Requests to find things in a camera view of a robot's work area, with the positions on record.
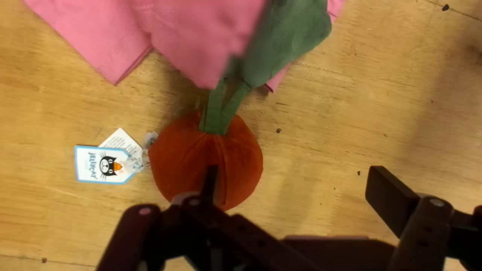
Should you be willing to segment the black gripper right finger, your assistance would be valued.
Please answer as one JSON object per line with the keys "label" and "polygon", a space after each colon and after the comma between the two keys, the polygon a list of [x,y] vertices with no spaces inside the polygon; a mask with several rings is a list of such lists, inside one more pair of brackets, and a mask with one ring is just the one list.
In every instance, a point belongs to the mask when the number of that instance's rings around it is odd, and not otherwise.
{"label": "black gripper right finger", "polygon": [[470,213],[417,194],[383,165],[371,165],[365,198],[399,237],[387,271],[443,271],[447,257],[482,271],[482,206]]}

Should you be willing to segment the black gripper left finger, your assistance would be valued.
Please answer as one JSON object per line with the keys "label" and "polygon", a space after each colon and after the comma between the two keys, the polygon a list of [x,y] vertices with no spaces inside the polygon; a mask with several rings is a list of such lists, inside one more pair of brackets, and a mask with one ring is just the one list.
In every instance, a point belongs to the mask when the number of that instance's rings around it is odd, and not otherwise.
{"label": "black gripper left finger", "polygon": [[289,269],[301,257],[243,215],[228,215],[214,204],[218,166],[209,165],[199,195],[188,195],[161,210],[134,204],[119,224],[96,271],[161,271],[185,257],[197,271]]}

